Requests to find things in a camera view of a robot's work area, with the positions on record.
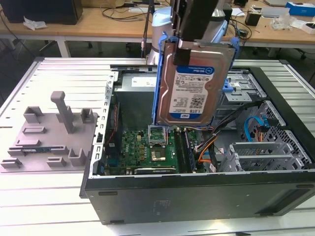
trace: gray post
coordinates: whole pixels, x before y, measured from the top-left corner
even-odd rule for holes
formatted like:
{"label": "gray post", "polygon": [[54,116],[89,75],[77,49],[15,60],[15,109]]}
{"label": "gray post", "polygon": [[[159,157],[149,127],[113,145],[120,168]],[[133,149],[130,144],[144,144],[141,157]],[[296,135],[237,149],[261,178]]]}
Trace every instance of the gray post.
{"label": "gray post", "polygon": [[53,91],[50,100],[56,104],[67,133],[72,134],[74,127],[71,115],[68,113],[67,106],[64,103],[64,97],[65,93],[63,91]]}

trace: green circuit board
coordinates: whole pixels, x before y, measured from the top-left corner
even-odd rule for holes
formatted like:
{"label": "green circuit board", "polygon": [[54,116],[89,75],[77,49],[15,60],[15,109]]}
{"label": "green circuit board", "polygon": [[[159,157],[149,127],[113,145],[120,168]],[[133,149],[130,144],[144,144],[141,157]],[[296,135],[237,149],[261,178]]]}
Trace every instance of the green circuit board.
{"label": "green circuit board", "polygon": [[[154,140],[161,139],[161,134],[152,134]],[[125,131],[123,134],[122,156],[120,158],[120,166],[126,167],[168,167],[177,169],[177,156],[175,153],[174,132],[168,135],[168,144],[164,149],[164,161],[152,161],[150,145],[148,144],[148,130]]]}
{"label": "green circuit board", "polygon": [[[122,149],[119,160],[115,166],[109,167],[112,175],[123,175],[126,169],[137,168],[174,168],[179,173],[174,130],[167,129],[167,139],[163,145],[149,143],[148,130],[125,130],[122,138]],[[194,130],[188,132],[190,144],[197,143]],[[163,130],[151,130],[150,140],[163,140]]]}

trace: wooden table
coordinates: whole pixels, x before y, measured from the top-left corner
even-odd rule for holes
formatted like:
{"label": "wooden table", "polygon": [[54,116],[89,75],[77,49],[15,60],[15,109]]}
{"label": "wooden table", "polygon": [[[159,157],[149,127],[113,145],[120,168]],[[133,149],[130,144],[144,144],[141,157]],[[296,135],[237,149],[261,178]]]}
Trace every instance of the wooden table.
{"label": "wooden table", "polygon": [[[111,10],[108,10],[106,14],[111,15]],[[114,12],[112,17],[121,18],[137,14],[140,13]],[[6,18],[5,22],[19,39],[55,40],[58,43],[62,57],[70,57],[67,41],[140,43],[144,31],[145,15],[139,18],[142,20],[134,22],[115,21],[104,17],[100,8],[84,8],[82,17],[76,25],[47,24],[47,28],[33,31],[22,23],[9,23]],[[151,37],[152,27],[149,23],[147,42],[151,42]],[[0,38],[15,39],[1,21]]]}
{"label": "wooden table", "polygon": [[[263,2],[249,0],[246,7],[247,11],[252,5],[266,6]],[[113,17],[125,17],[138,13],[117,13]],[[301,20],[310,21],[311,17],[296,17]],[[58,43],[62,57],[70,57],[67,41],[96,41],[96,42],[141,42],[145,16],[143,21],[120,22],[114,21],[102,16],[99,8],[84,8],[83,15],[79,22],[74,26],[61,24],[47,24],[46,29],[37,29],[32,31],[23,24],[12,24],[7,20],[9,28],[20,39],[38,39],[55,40]],[[240,22],[244,22],[245,17],[236,17]],[[271,19],[260,18],[257,27],[250,27],[252,36],[247,40],[245,46],[252,47],[272,47],[272,48],[315,48],[315,35],[307,34],[301,29],[292,28],[292,30],[272,30],[269,26]],[[232,26],[227,30],[223,42],[228,42],[235,34]],[[152,27],[149,24],[148,42],[151,41]],[[14,36],[8,32],[4,24],[0,22],[0,38],[14,39]]]}
{"label": "wooden table", "polygon": [[[295,2],[307,2],[307,0],[297,0]],[[245,14],[250,7],[266,7],[265,3],[258,0],[249,0],[246,6],[242,9]],[[312,17],[301,17],[293,16],[299,20],[303,21],[312,21]],[[242,17],[232,17],[241,23],[245,23],[246,16]],[[249,26],[252,30],[252,36],[246,41],[245,46],[253,47],[276,47],[276,48],[315,48],[315,35],[308,34],[301,29],[291,28],[291,30],[273,30],[270,27],[270,18],[260,17],[259,22],[256,27]],[[238,24],[239,29],[248,30],[245,26]],[[229,41],[231,37],[235,35],[233,26],[229,26],[226,36],[223,38],[223,41]]]}

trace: floor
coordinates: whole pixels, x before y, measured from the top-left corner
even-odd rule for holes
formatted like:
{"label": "floor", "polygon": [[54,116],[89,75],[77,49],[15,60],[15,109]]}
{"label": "floor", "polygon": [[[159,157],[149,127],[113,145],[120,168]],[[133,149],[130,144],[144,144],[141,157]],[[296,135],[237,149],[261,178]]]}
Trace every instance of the floor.
{"label": "floor", "polygon": [[[72,57],[104,57],[104,58],[139,58],[140,44],[131,43],[130,51],[126,50],[125,43],[102,43],[103,53],[98,54],[96,42],[89,48],[87,42],[69,42],[69,48]],[[39,49],[45,44],[44,41],[27,40],[25,45],[35,56],[39,56]],[[257,48],[256,54],[253,54],[254,48],[242,48],[239,59],[270,59],[268,58],[268,49]],[[281,49],[277,59],[287,60],[307,81],[315,73],[315,50],[307,50],[306,59],[301,59],[301,54],[295,49]],[[45,57],[60,57],[57,44],[45,51]],[[16,49],[9,51],[8,48],[0,49],[0,106],[10,95],[16,84],[22,78],[33,61],[32,55],[22,47],[22,44],[16,42]],[[311,81],[315,87],[315,78]]]}

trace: white box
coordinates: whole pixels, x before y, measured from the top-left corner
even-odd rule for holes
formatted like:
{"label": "white box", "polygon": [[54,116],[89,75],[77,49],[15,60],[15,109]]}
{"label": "white box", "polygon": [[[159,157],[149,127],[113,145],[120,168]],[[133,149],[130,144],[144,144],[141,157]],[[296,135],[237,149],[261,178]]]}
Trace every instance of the white box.
{"label": "white box", "polygon": [[309,34],[315,34],[315,23],[306,23],[301,27],[301,30]]}

